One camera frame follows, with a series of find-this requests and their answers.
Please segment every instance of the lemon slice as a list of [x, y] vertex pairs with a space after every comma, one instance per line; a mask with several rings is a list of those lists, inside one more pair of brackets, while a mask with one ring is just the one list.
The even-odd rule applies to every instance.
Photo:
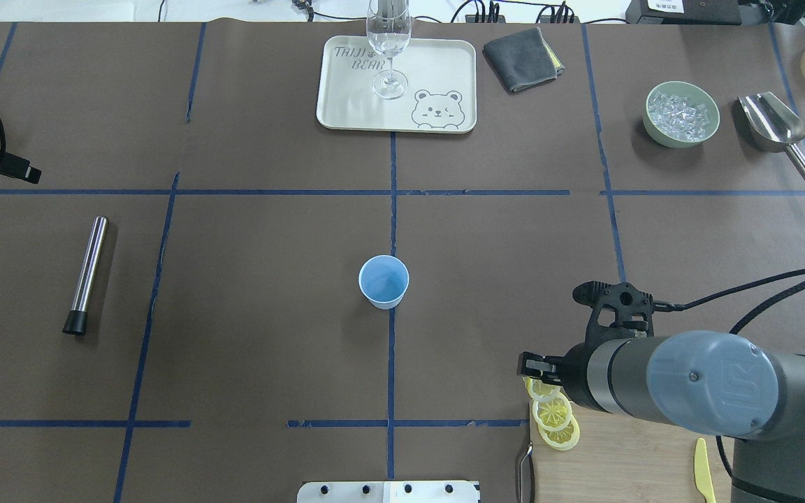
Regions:
[[561, 395], [561, 386], [546, 384], [539, 379], [523, 378], [524, 386], [527, 386], [527, 393], [530, 398], [537, 402], [550, 402], [557, 395]]
[[533, 419], [539, 429], [546, 432], [560, 432], [573, 417], [570, 401], [560, 393], [550, 402], [533, 402]]
[[546, 432], [546, 430], [539, 428], [539, 435], [553, 449], [570, 450], [579, 442], [579, 424], [574, 417], [558, 432]]

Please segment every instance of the gray cloth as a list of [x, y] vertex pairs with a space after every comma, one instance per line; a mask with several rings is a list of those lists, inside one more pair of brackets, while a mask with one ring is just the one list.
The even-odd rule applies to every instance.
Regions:
[[520, 92], [555, 80], [565, 70], [539, 28], [487, 42], [483, 54], [508, 92]]

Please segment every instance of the champagne glass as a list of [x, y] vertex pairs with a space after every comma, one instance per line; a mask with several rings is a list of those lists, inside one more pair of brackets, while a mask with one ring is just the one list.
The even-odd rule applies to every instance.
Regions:
[[409, 80], [402, 71], [393, 70], [393, 57], [402, 53], [412, 38], [409, 0], [368, 0], [365, 31], [371, 48], [390, 61], [389, 69], [375, 75], [371, 89], [383, 99], [399, 98], [409, 88]]

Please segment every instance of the metal scoop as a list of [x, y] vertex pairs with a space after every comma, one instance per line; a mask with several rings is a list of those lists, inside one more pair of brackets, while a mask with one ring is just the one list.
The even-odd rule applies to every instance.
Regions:
[[805, 138], [801, 118], [771, 92], [738, 98], [750, 121], [750, 133], [760, 149], [785, 152], [805, 181], [805, 155], [798, 143]]

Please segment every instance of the tabletop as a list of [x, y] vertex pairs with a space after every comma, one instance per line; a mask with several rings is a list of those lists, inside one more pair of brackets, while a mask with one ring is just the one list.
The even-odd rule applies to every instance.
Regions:
[[[478, 49], [476, 127], [433, 135], [317, 123], [323, 45], [360, 22], [0, 23], [8, 150], [43, 171], [0, 177], [0, 501], [386, 479], [514, 501], [517, 357], [582, 340], [573, 287], [689, 302], [805, 268], [805, 184], [735, 106], [771, 90], [805, 121], [805, 28], [542, 26], [565, 73], [510, 95], [480, 49], [521, 29], [415, 24]], [[716, 100], [712, 139], [646, 135], [664, 80]], [[98, 214], [89, 333], [64, 335]], [[390, 312], [356, 283], [378, 254], [412, 276]], [[657, 334], [728, 331], [789, 284]], [[742, 335], [805, 353], [805, 291]]]

